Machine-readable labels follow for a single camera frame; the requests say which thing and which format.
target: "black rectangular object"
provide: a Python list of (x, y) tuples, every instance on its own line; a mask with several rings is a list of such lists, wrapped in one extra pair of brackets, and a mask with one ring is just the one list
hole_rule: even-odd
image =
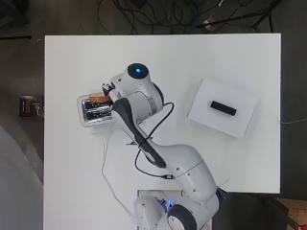
[(113, 102), (104, 102), (104, 103), (86, 102), (84, 103), (84, 107), (86, 110), (89, 110), (93, 108), (106, 107), (106, 105), (111, 105), (111, 104), (113, 104)]
[(86, 119), (87, 121), (99, 119), (99, 118), (105, 118), (111, 116), (111, 113), (109, 111), (92, 111), (92, 112), (86, 112)]
[(19, 118), (21, 119), (44, 119), (45, 114), (44, 96), (20, 96)]
[(222, 103), (215, 102), (215, 101), (213, 101), (211, 103), (210, 107), (217, 109), (217, 110), (224, 112), (224, 113), (231, 115), (231, 116), (236, 115), (236, 112), (237, 112), (237, 109), (235, 109), (233, 107), (229, 107), (229, 106), (224, 105)]

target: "wire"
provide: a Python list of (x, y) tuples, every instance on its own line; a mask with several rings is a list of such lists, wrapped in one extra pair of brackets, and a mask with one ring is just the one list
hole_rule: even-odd
[(117, 5), (116, 5), (116, 3), (115, 3), (115, 0), (113, 0), (113, 3), (115, 4), (115, 6), (118, 7), (118, 9), (125, 15), (126, 18), (128, 18), (128, 16), (127, 16), (124, 12), (130, 12), (131, 15), (134, 16), (135, 19), (136, 19), (137, 21), (139, 21), (140, 23), (142, 23), (142, 21), (140, 21), (140, 20), (138, 19), (138, 17), (135, 16), (135, 14), (134, 14), (135, 12), (141, 13), (141, 14), (150, 22), (150, 25), (151, 25), (151, 28), (152, 28), (152, 35), (153, 35), (153, 34), (154, 34), (154, 23), (152, 22), (152, 20), (151, 20), (145, 13), (143, 13), (143, 12), (141, 12), (141, 11), (138, 11), (138, 10), (133, 10), (132, 8), (130, 8), (130, 7), (129, 7), (129, 4), (128, 4), (128, 2), (127, 2), (126, 0), (124, 0), (124, 2), (125, 2), (125, 4), (126, 4), (126, 6), (128, 7), (127, 9), (122, 8), (122, 7), (119, 5), (119, 1), (118, 1), (118, 0), (116, 0)]
[(219, 7), (220, 3), (221, 3), (221, 0), (218, 0), (218, 2), (214, 6), (212, 6), (211, 8), (209, 8), (209, 9), (203, 11), (203, 12), (200, 12), (199, 15), (205, 14), (207, 12), (211, 12), (215, 8)]
[(110, 188), (110, 190), (112, 191), (113, 193), (113, 196), (115, 198), (115, 200), (123, 207), (123, 209), (125, 210), (125, 212), (129, 215), (130, 219), (137, 224), (137, 221), (136, 221), (136, 218), (134, 216), (134, 214), (132, 214), (128, 208), (126, 208), (126, 206), (121, 202), (121, 200), (117, 197), (117, 195), (115, 194), (115, 192), (113, 191), (112, 189), (112, 186), (110, 185), (110, 183), (108, 182), (107, 178), (106, 178), (106, 175), (104, 173), (104, 169), (105, 169), (105, 165), (106, 165), (106, 158), (107, 158), (107, 143), (108, 143), (108, 140), (112, 134), (112, 131), (113, 131), (113, 126), (111, 127), (110, 131), (108, 132), (107, 134), (107, 138), (105, 139), (104, 141), (104, 157), (103, 157), (103, 166), (102, 166), (102, 175), (106, 181), (106, 184), (108, 185), (108, 187)]
[(258, 28), (254, 28), (255, 32), (261, 33), (261, 31)]
[(196, 5), (195, 2), (193, 2), (193, 1), (188, 2), (187, 0), (186, 0), (185, 2), (186, 2), (186, 4), (187, 4), (187, 6), (190, 8), (191, 13), (193, 14), (193, 16), (192, 16), (192, 18), (189, 20), (188, 24), (184, 27), (184, 29), (183, 29), (183, 34), (185, 34), (185, 32), (186, 32), (188, 26), (192, 25), (192, 24), (197, 20), (197, 18), (200, 16), (200, 15), (199, 15), (199, 8), (198, 8), (198, 6)]
[(301, 123), (301, 122), (307, 122), (307, 118), (306, 119), (292, 121), (292, 122), (280, 122), (280, 124), (282, 124), (282, 125), (291, 125), (291, 124)]
[(162, 10), (163, 10), (163, 12), (164, 12), (164, 15), (165, 15), (165, 17), (167, 18), (167, 21), (168, 21), (168, 23), (169, 23), (169, 26), (171, 27), (171, 31), (170, 31), (170, 35), (172, 35), (173, 33), (174, 33), (174, 30), (173, 30), (173, 25), (172, 25), (172, 23), (170, 22), (170, 17), (171, 17), (171, 15), (168, 15), (167, 13), (166, 13), (166, 11), (165, 11), (165, 9), (164, 9), (164, 7), (163, 7), (163, 3), (162, 3), (162, 1), (160, 0), (160, 5), (161, 5), (161, 8), (162, 8)]
[(115, 7), (118, 9), (118, 11), (120, 11), (128, 20), (128, 22), (131, 24), (132, 28), (135, 30), (136, 34), (138, 35), (138, 32), (136, 31), (134, 25), (130, 22), (129, 17), (124, 13), (125, 9), (123, 9), (120, 5), (119, 5), (119, 1), (115, 1), (113, 0), (113, 4), (115, 5)]
[(150, 4), (150, 2), (147, 1), (147, 5), (151, 8), (152, 13), (153, 13), (153, 18), (156, 21), (156, 25), (160, 25), (160, 26), (164, 26), (164, 27), (168, 27), (167, 25), (163, 25), (162, 22), (166, 21), (168, 19), (168, 17), (166, 16), (162, 21), (159, 21), (156, 19), (155, 13), (154, 13), (154, 7), (152, 4)]
[(97, 7), (97, 12), (96, 12), (96, 15), (97, 15), (97, 20), (99, 22), (99, 24), (104, 28), (104, 30), (109, 34), (109, 35), (112, 35), (112, 33), (110, 33), (108, 31), (108, 29), (105, 27), (105, 25), (102, 23), (102, 21), (100, 20), (100, 17), (99, 17), (99, 11), (100, 11), (100, 7), (102, 5), (104, 0), (100, 0), (99, 4), (98, 4), (98, 7)]
[[(253, 2), (253, 0), (249, 0), (249, 1), (247, 1), (247, 0), (238, 0), (239, 7), (228, 17), (228, 19), (230, 19), (234, 14), (236, 14), (239, 9), (248, 6), (252, 2)], [(225, 22), (222, 26), (220, 26), (217, 30), (215, 30), (215, 32), (218, 32), (225, 25), (230, 25), (230, 24)]]
[[(148, 135), (147, 138), (144, 139), (145, 140), (148, 140), (149, 138), (152, 137), (152, 135), (154, 134), (154, 132), (156, 131), (156, 129), (172, 114), (172, 112), (174, 111), (174, 103), (165, 103), (163, 105), (163, 107), (165, 105), (168, 105), (170, 104), (172, 106), (171, 110), (166, 114), (166, 116), (157, 124), (155, 125), (155, 127), (153, 128), (153, 130), (150, 132), (150, 134)], [(164, 179), (168, 179), (168, 176), (167, 175), (156, 175), (156, 174), (151, 174), (151, 173), (148, 173), (148, 172), (145, 172), (145, 171), (142, 171), (141, 169), (138, 168), (137, 166), (137, 159), (138, 159), (138, 156), (141, 152), (141, 149), (137, 152), (136, 156), (135, 156), (135, 160), (134, 160), (134, 166), (137, 170), (139, 170), (140, 172), (142, 172), (143, 174), (146, 174), (146, 175), (149, 175), (149, 176), (153, 176), (153, 177), (161, 177), (161, 178), (164, 178)]]
[[(183, 12), (182, 12), (181, 8), (176, 4), (175, 0), (172, 0), (172, 8), (173, 8), (173, 13), (174, 13), (175, 21), (178, 23), (178, 25), (182, 25), (181, 21), (182, 21)], [(175, 9), (180, 11), (180, 20), (177, 19), (177, 15), (176, 15), (176, 10)]]
[(207, 1), (208, 1), (208, 0), (204, 0), (204, 1), (200, 2), (200, 3), (198, 4), (198, 6), (199, 6), (199, 7), (202, 6), (202, 5), (205, 4)]
[[(132, 20), (132, 24), (133, 24), (133, 26), (134, 26), (134, 22), (135, 22), (135, 16), (133, 17), (133, 20)], [(133, 27), (131, 27), (131, 32), (130, 32), (130, 35), (137, 35), (137, 34), (134, 34), (134, 33), (133, 33), (133, 31), (134, 31), (134, 28), (133, 28)]]

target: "black cable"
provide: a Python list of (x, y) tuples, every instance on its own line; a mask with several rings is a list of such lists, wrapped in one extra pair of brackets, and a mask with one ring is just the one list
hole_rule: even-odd
[(191, 26), (194, 22), (196, 22), (196, 20), (197, 20), (198, 17), (200, 16), (200, 15), (199, 15), (199, 7), (197, 6), (197, 4), (196, 4), (195, 2), (193, 2), (193, 1), (188, 2), (188, 1), (186, 0), (186, 4), (189, 6), (189, 8), (190, 8), (190, 10), (191, 10), (191, 12), (192, 12), (192, 14), (193, 14), (193, 16), (192, 16), (192, 18), (189, 20), (188, 24), (184, 27), (184, 29), (183, 29), (183, 34), (185, 34), (185, 32), (186, 32), (188, 26)]
[(282, 125), (291, 125), (291, 124), (296, 124), (296, 123), (301, 123), (301, 122), (306, 122), (307, 119), (301, 119), (301, 120), (295, 120), (295, 121), (291, 121), (291, 122), (280, 122), (280, 124)]
[[(153, 128), (153, 130), (150, 132), (150, 134), (148, 135), (147, 138), (144, 139), (145, 140), (148, 140), (149, 138), (152, 137), (152, 135), (154, 134), (154, 132), (156, 131), (156, 129), (172, 114), (172, 112), (174, 111), (174, 103), (165, 103), (163, 105), (163, 107), (165, 105), (168, 105), (170, 104), (172, 106), (171, 110), (166, 114), (166, 116)], [(143, 174), (146, 174), (146, 175), (149, 175), (149, 176), (153, 176), (153, 177), (160, 177), (160, 178), (164, 178), (164, 179), (173, 179), (174, 177), (172, 175), (169, 175), (169, 174), (165, 174), (165, 175), (156, 175), (156, 174), (151, 174), (151, 173), (148, 173), (148, 172), (145, 172), (145, 171), (142, 171), (141, 169), (138, 168), (137, 166), (137, 159), (138, 159), (138, 156), (141, 152), (141, 149), (137, 152), (136, 156), (135, 156), (135, 160), (134, 160), (134, 167), (139, 170), (140, 172), (142, 172)]]
[(200, 7), (201, 5), (205, 4), (207, 1), (208, 0), (204, 0), (204, 1), (200, 2), (200, 3), (198, 3), (198, 6)]
[[(234, 14), (237, 13), (237, 11), (241, 8), (244, 8), (246, 6), (248, 6), (250, 3), (252, 3), (253, 0), (238, 0), (238, 4), (239, 4), (239, 7), (228, 17), (228, 19), (230, 19)], [(227, 25), (228, 23), (225, 22), (222, 26), (220, 26), (217, 30), (215, 30), (215, 32), (218, 32), (220, 29), (222, 29), (225, 25)]]
[(156, 25), (160, 25), (160, 26), (165, 26), (165, 27), (168, 27), (167, 25), (163, 25), (162, 23), (164, 21), (166, 21), (168, 19), (168, 17), (166, 16), (162, 21), (159, 21), (156, 19), (156, 16), (155, 16), (155, 13), (154, 13), (154, 7), (152, 4), (150, 4), (150, 2), (147, 1), (147, 5), (151, 8), (152, 12), (153, 12), (153, 18), (154, 20), (156, 21)]
[(207, 9), (205, 11), (200, 12), (199, 15), (202, 15), (204, 13), (207, 13), (207, 12), (210, 12), (210, 11), (214, 10), (215, 8), (220, 6), (220, 3), (221, 3), (221, 0), (218, 0), (218, 2), (214, 6), (212, 6), (211, 8), (209, 8), (209, 9)]
[[(265, 9), (261, 10), (261, 11), (255, 11), (253, 13), (251, 13), (250, 15), (254, 15), (254, 14), (257, 14), (258, 12), (265, 12)], [(243, 27), (243, 28), (251, 28), (252, 25), (249, 25), (249, 24), (244, 24), (244, 23), (230, 23), (230, 22), (227, 22), (227, 25), (229, 26), (237, 26), (237, 27)]]
[(100, 0), (100, 2), (99, 2), (99, 4), (98, 4), (97, 12), (96, 12), (97, 19), (98, 19), (99, 24), (104, 28), (104, 30), (105, 30), (109, 35), (112, 35), (112, 33), (110, 33), (110, 32), (106, 29), (106, 27), (104, 26), (104, 24), (102, 23), (102, 21), (100, 20), (100, 17), (99, 17), (99, 9), (100, 9), (100, 7), (101, 7), (103, 1), (104, 1), (104, 0)]
[[(176, 4), (175, 0), (172, 0), (172, 8), (173, 8), (173, 13), (174, 13), (174, 19), (175, 21), (179, 24), (179, 25), (183, 25), (181, 23), (182, 21), (182, 17), (183, 17), (183, 12), (182, 9)], [(177, 15), (176, 15), (176, 10), (180, 11), (180, 19), (177, 19)]]
[(138, 32), (136, 31), (134, 25), (130, 22), (129, 17), (125, 14), (124, 9), (119, 5), (119, 1), (118, 0), (117, 1), (113, 0), (113, 4), (117, 8), (117, 10), (120, 11), (127, 18), (129, 23), (131, 24), (132, 28), (135, 30), (136, 34), (138, 35)]
[(118, 0), (116, 0), (117, 1), (117, 3), (118, 3), (118, 7), (119, 7), (119, 9), (121, 10), (121, 11), (123, 11), (123, 12), (130, 12), (131, 13), (131, 15), (133, 15), (134, 17), (135, 17), (135, 19), (138, 21), (138, 22), (140, 22), (140, 23), (143, 23), (141, 20), (139, 20), (139, 18), (137, 17), (137, 16), (135, 16), (135, 12), (139, 12), (139, 13), (141, 13), (149, 22), (150, 22), (150, 26), (151, 26), (151, 28), (152, 28), (152, 35), (154, 34), (154, 23), (152, 22), (152, 20), (145, 14), (145, 13), (143, 13), (143, 12), (141, 12), (141, 11), (138, 11), (138, 10), (133, 10), (132, 8), (130, 8), (130, 7), (128, 7), (127, 9), (125, 9), (125, 8), (122, 8), (120, 5), (119, 5), (119, 1)]
[[(133, 17), (133, 19), (132, 19), (133, 26), (134, 26), (134, 22), (135, 22), (135, 17)], [(134, 31), (134, 28), (131, 27), (130, 35), (136, 35), (136, 34), (133, 33), (133, 31)]]
[(160, 0), (160, 5), (161, 5), (161, 8), (162, 8), (162, 10), (163, 10), (163, 12), (164, 12), (165, 17), (167, 18), (167, 21), (168, 21), (168, 23), (169, 23), (169, 26), (171, 27), (170, 35), (172, 35), (172, 34), (174, 33), (174, 30), (173, 30), (174, 26), (173, 26), (172, 23), (170, 22), (170, 17), (171, 17), (171, 16), (168, 15), (168, 14), (166, 13), (166, 11), (165, 11), (165, 9), (164, 9), (164, 7), (163, 7), (163, 3), (162, 3), (161, 0)]

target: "white board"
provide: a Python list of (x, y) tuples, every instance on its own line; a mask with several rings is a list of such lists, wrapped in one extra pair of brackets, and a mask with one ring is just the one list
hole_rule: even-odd
[[(213, 102), (234, 108), (235, 114), (229, 115), (214, 109), (211, 107)], [(203, 79), (188, 118), (228, 135), (244, 138), (256, 102), (257, 99), (252, 95)]]
[[(135, 229), (101, 176), (106, 128), (80, 125), (77, 99), (131, 63), (148, 66), (172, 116), (156, 131), (161, 145), (195, 147), (217, 185), (230, 192), (278, 193), (280, 186), (280, 34), (47, 36), (45, 54), (44, 229)], [(187, 119), (203, 78), (255, 95), (258, 119), (236, 139)], [(169, 108), (142, 126), (150, 131)], [(132, 210), (137, 190), (177, 190), (134, 166), (137, 147), (116, 131), (108, 144), (106, 176)], [(140, 157), (139, 166), (163, 173)]]

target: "dark floor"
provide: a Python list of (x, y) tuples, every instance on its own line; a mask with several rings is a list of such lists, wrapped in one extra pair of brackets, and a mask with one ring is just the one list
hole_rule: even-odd
[[(153, 5), (155, 16), (160, 20), (164, 17), (160, 1), (149, 0)], [(168, 13), (171, 1), (163, 1), (165, 11)], [(201, 5), (204, 11), (215, 5), (217, 0), (206, 0)], [(253, 1), (247, 7), (239, 9), (235, 15), (245, 12), (255, 12), (263, 9), (270, 0)], [(4, 126), (15, 138), (22, 149), (29, 151), (30, 155), (38, 154), (43, 159), (42, 122), (25, 122), (18, 119), (19, 95), (40, 95), (44, 92), (44, 36), (46, 35), (106, 35), (106, 31), (97, 20), (97, 6), (95, 0), (30, 0), (26, 12), (31, 26), (7, 26), (0, 30), (0, 36), (32, 35), (32, 40), (0, 41), (0, 125)], [(190, 9), (182, 6), (183, 21), (191, 17)], [(200, 16), (194, 25), (201, 23), (208, 16), (216, 19), (228, 18), (238, 7), (237, 0), (224, 0), (221, 7)], [(284, 0), (273, 12), (273, 25), (278, 33), (282, 33), (282, 120), (292, 121), (307, 118), (307, 2), (299, 0)], [(153, 18), (151, 9), (144, 6), (143, 10)], [(131, 25), (123, 14), (113, 5), (112, 1), (103, 1), (100, 8), (100, 18), (107, 29), (114, 35), (131, 34)], [(256, 19), (244, 20), (242, 23), (251, 23)], [(170, 18), (165, 23), (174, 23)], [(141, 35), (149, 35), (151, 27), (135, 22), (135, 28)], [(182, 34), (184, 27), (154, 26), (153, 32), (157, 35)], [(262, 33), (270, 31), (266, 20), (259, 30)], [(188, 27), (188, 34), (208, 34), (204, 29)], [(223, 33), (255, 33), (254, 30), (224, 25), (218, 30)], [(281, 135), (282, 176), (281, 195), (287, 198), (307, 199), (307, 123), (283, 125)], [(220, 229), (285, 229), (276, 223), (270, 211), (248, 195), (230, 195), (218, 215)]]

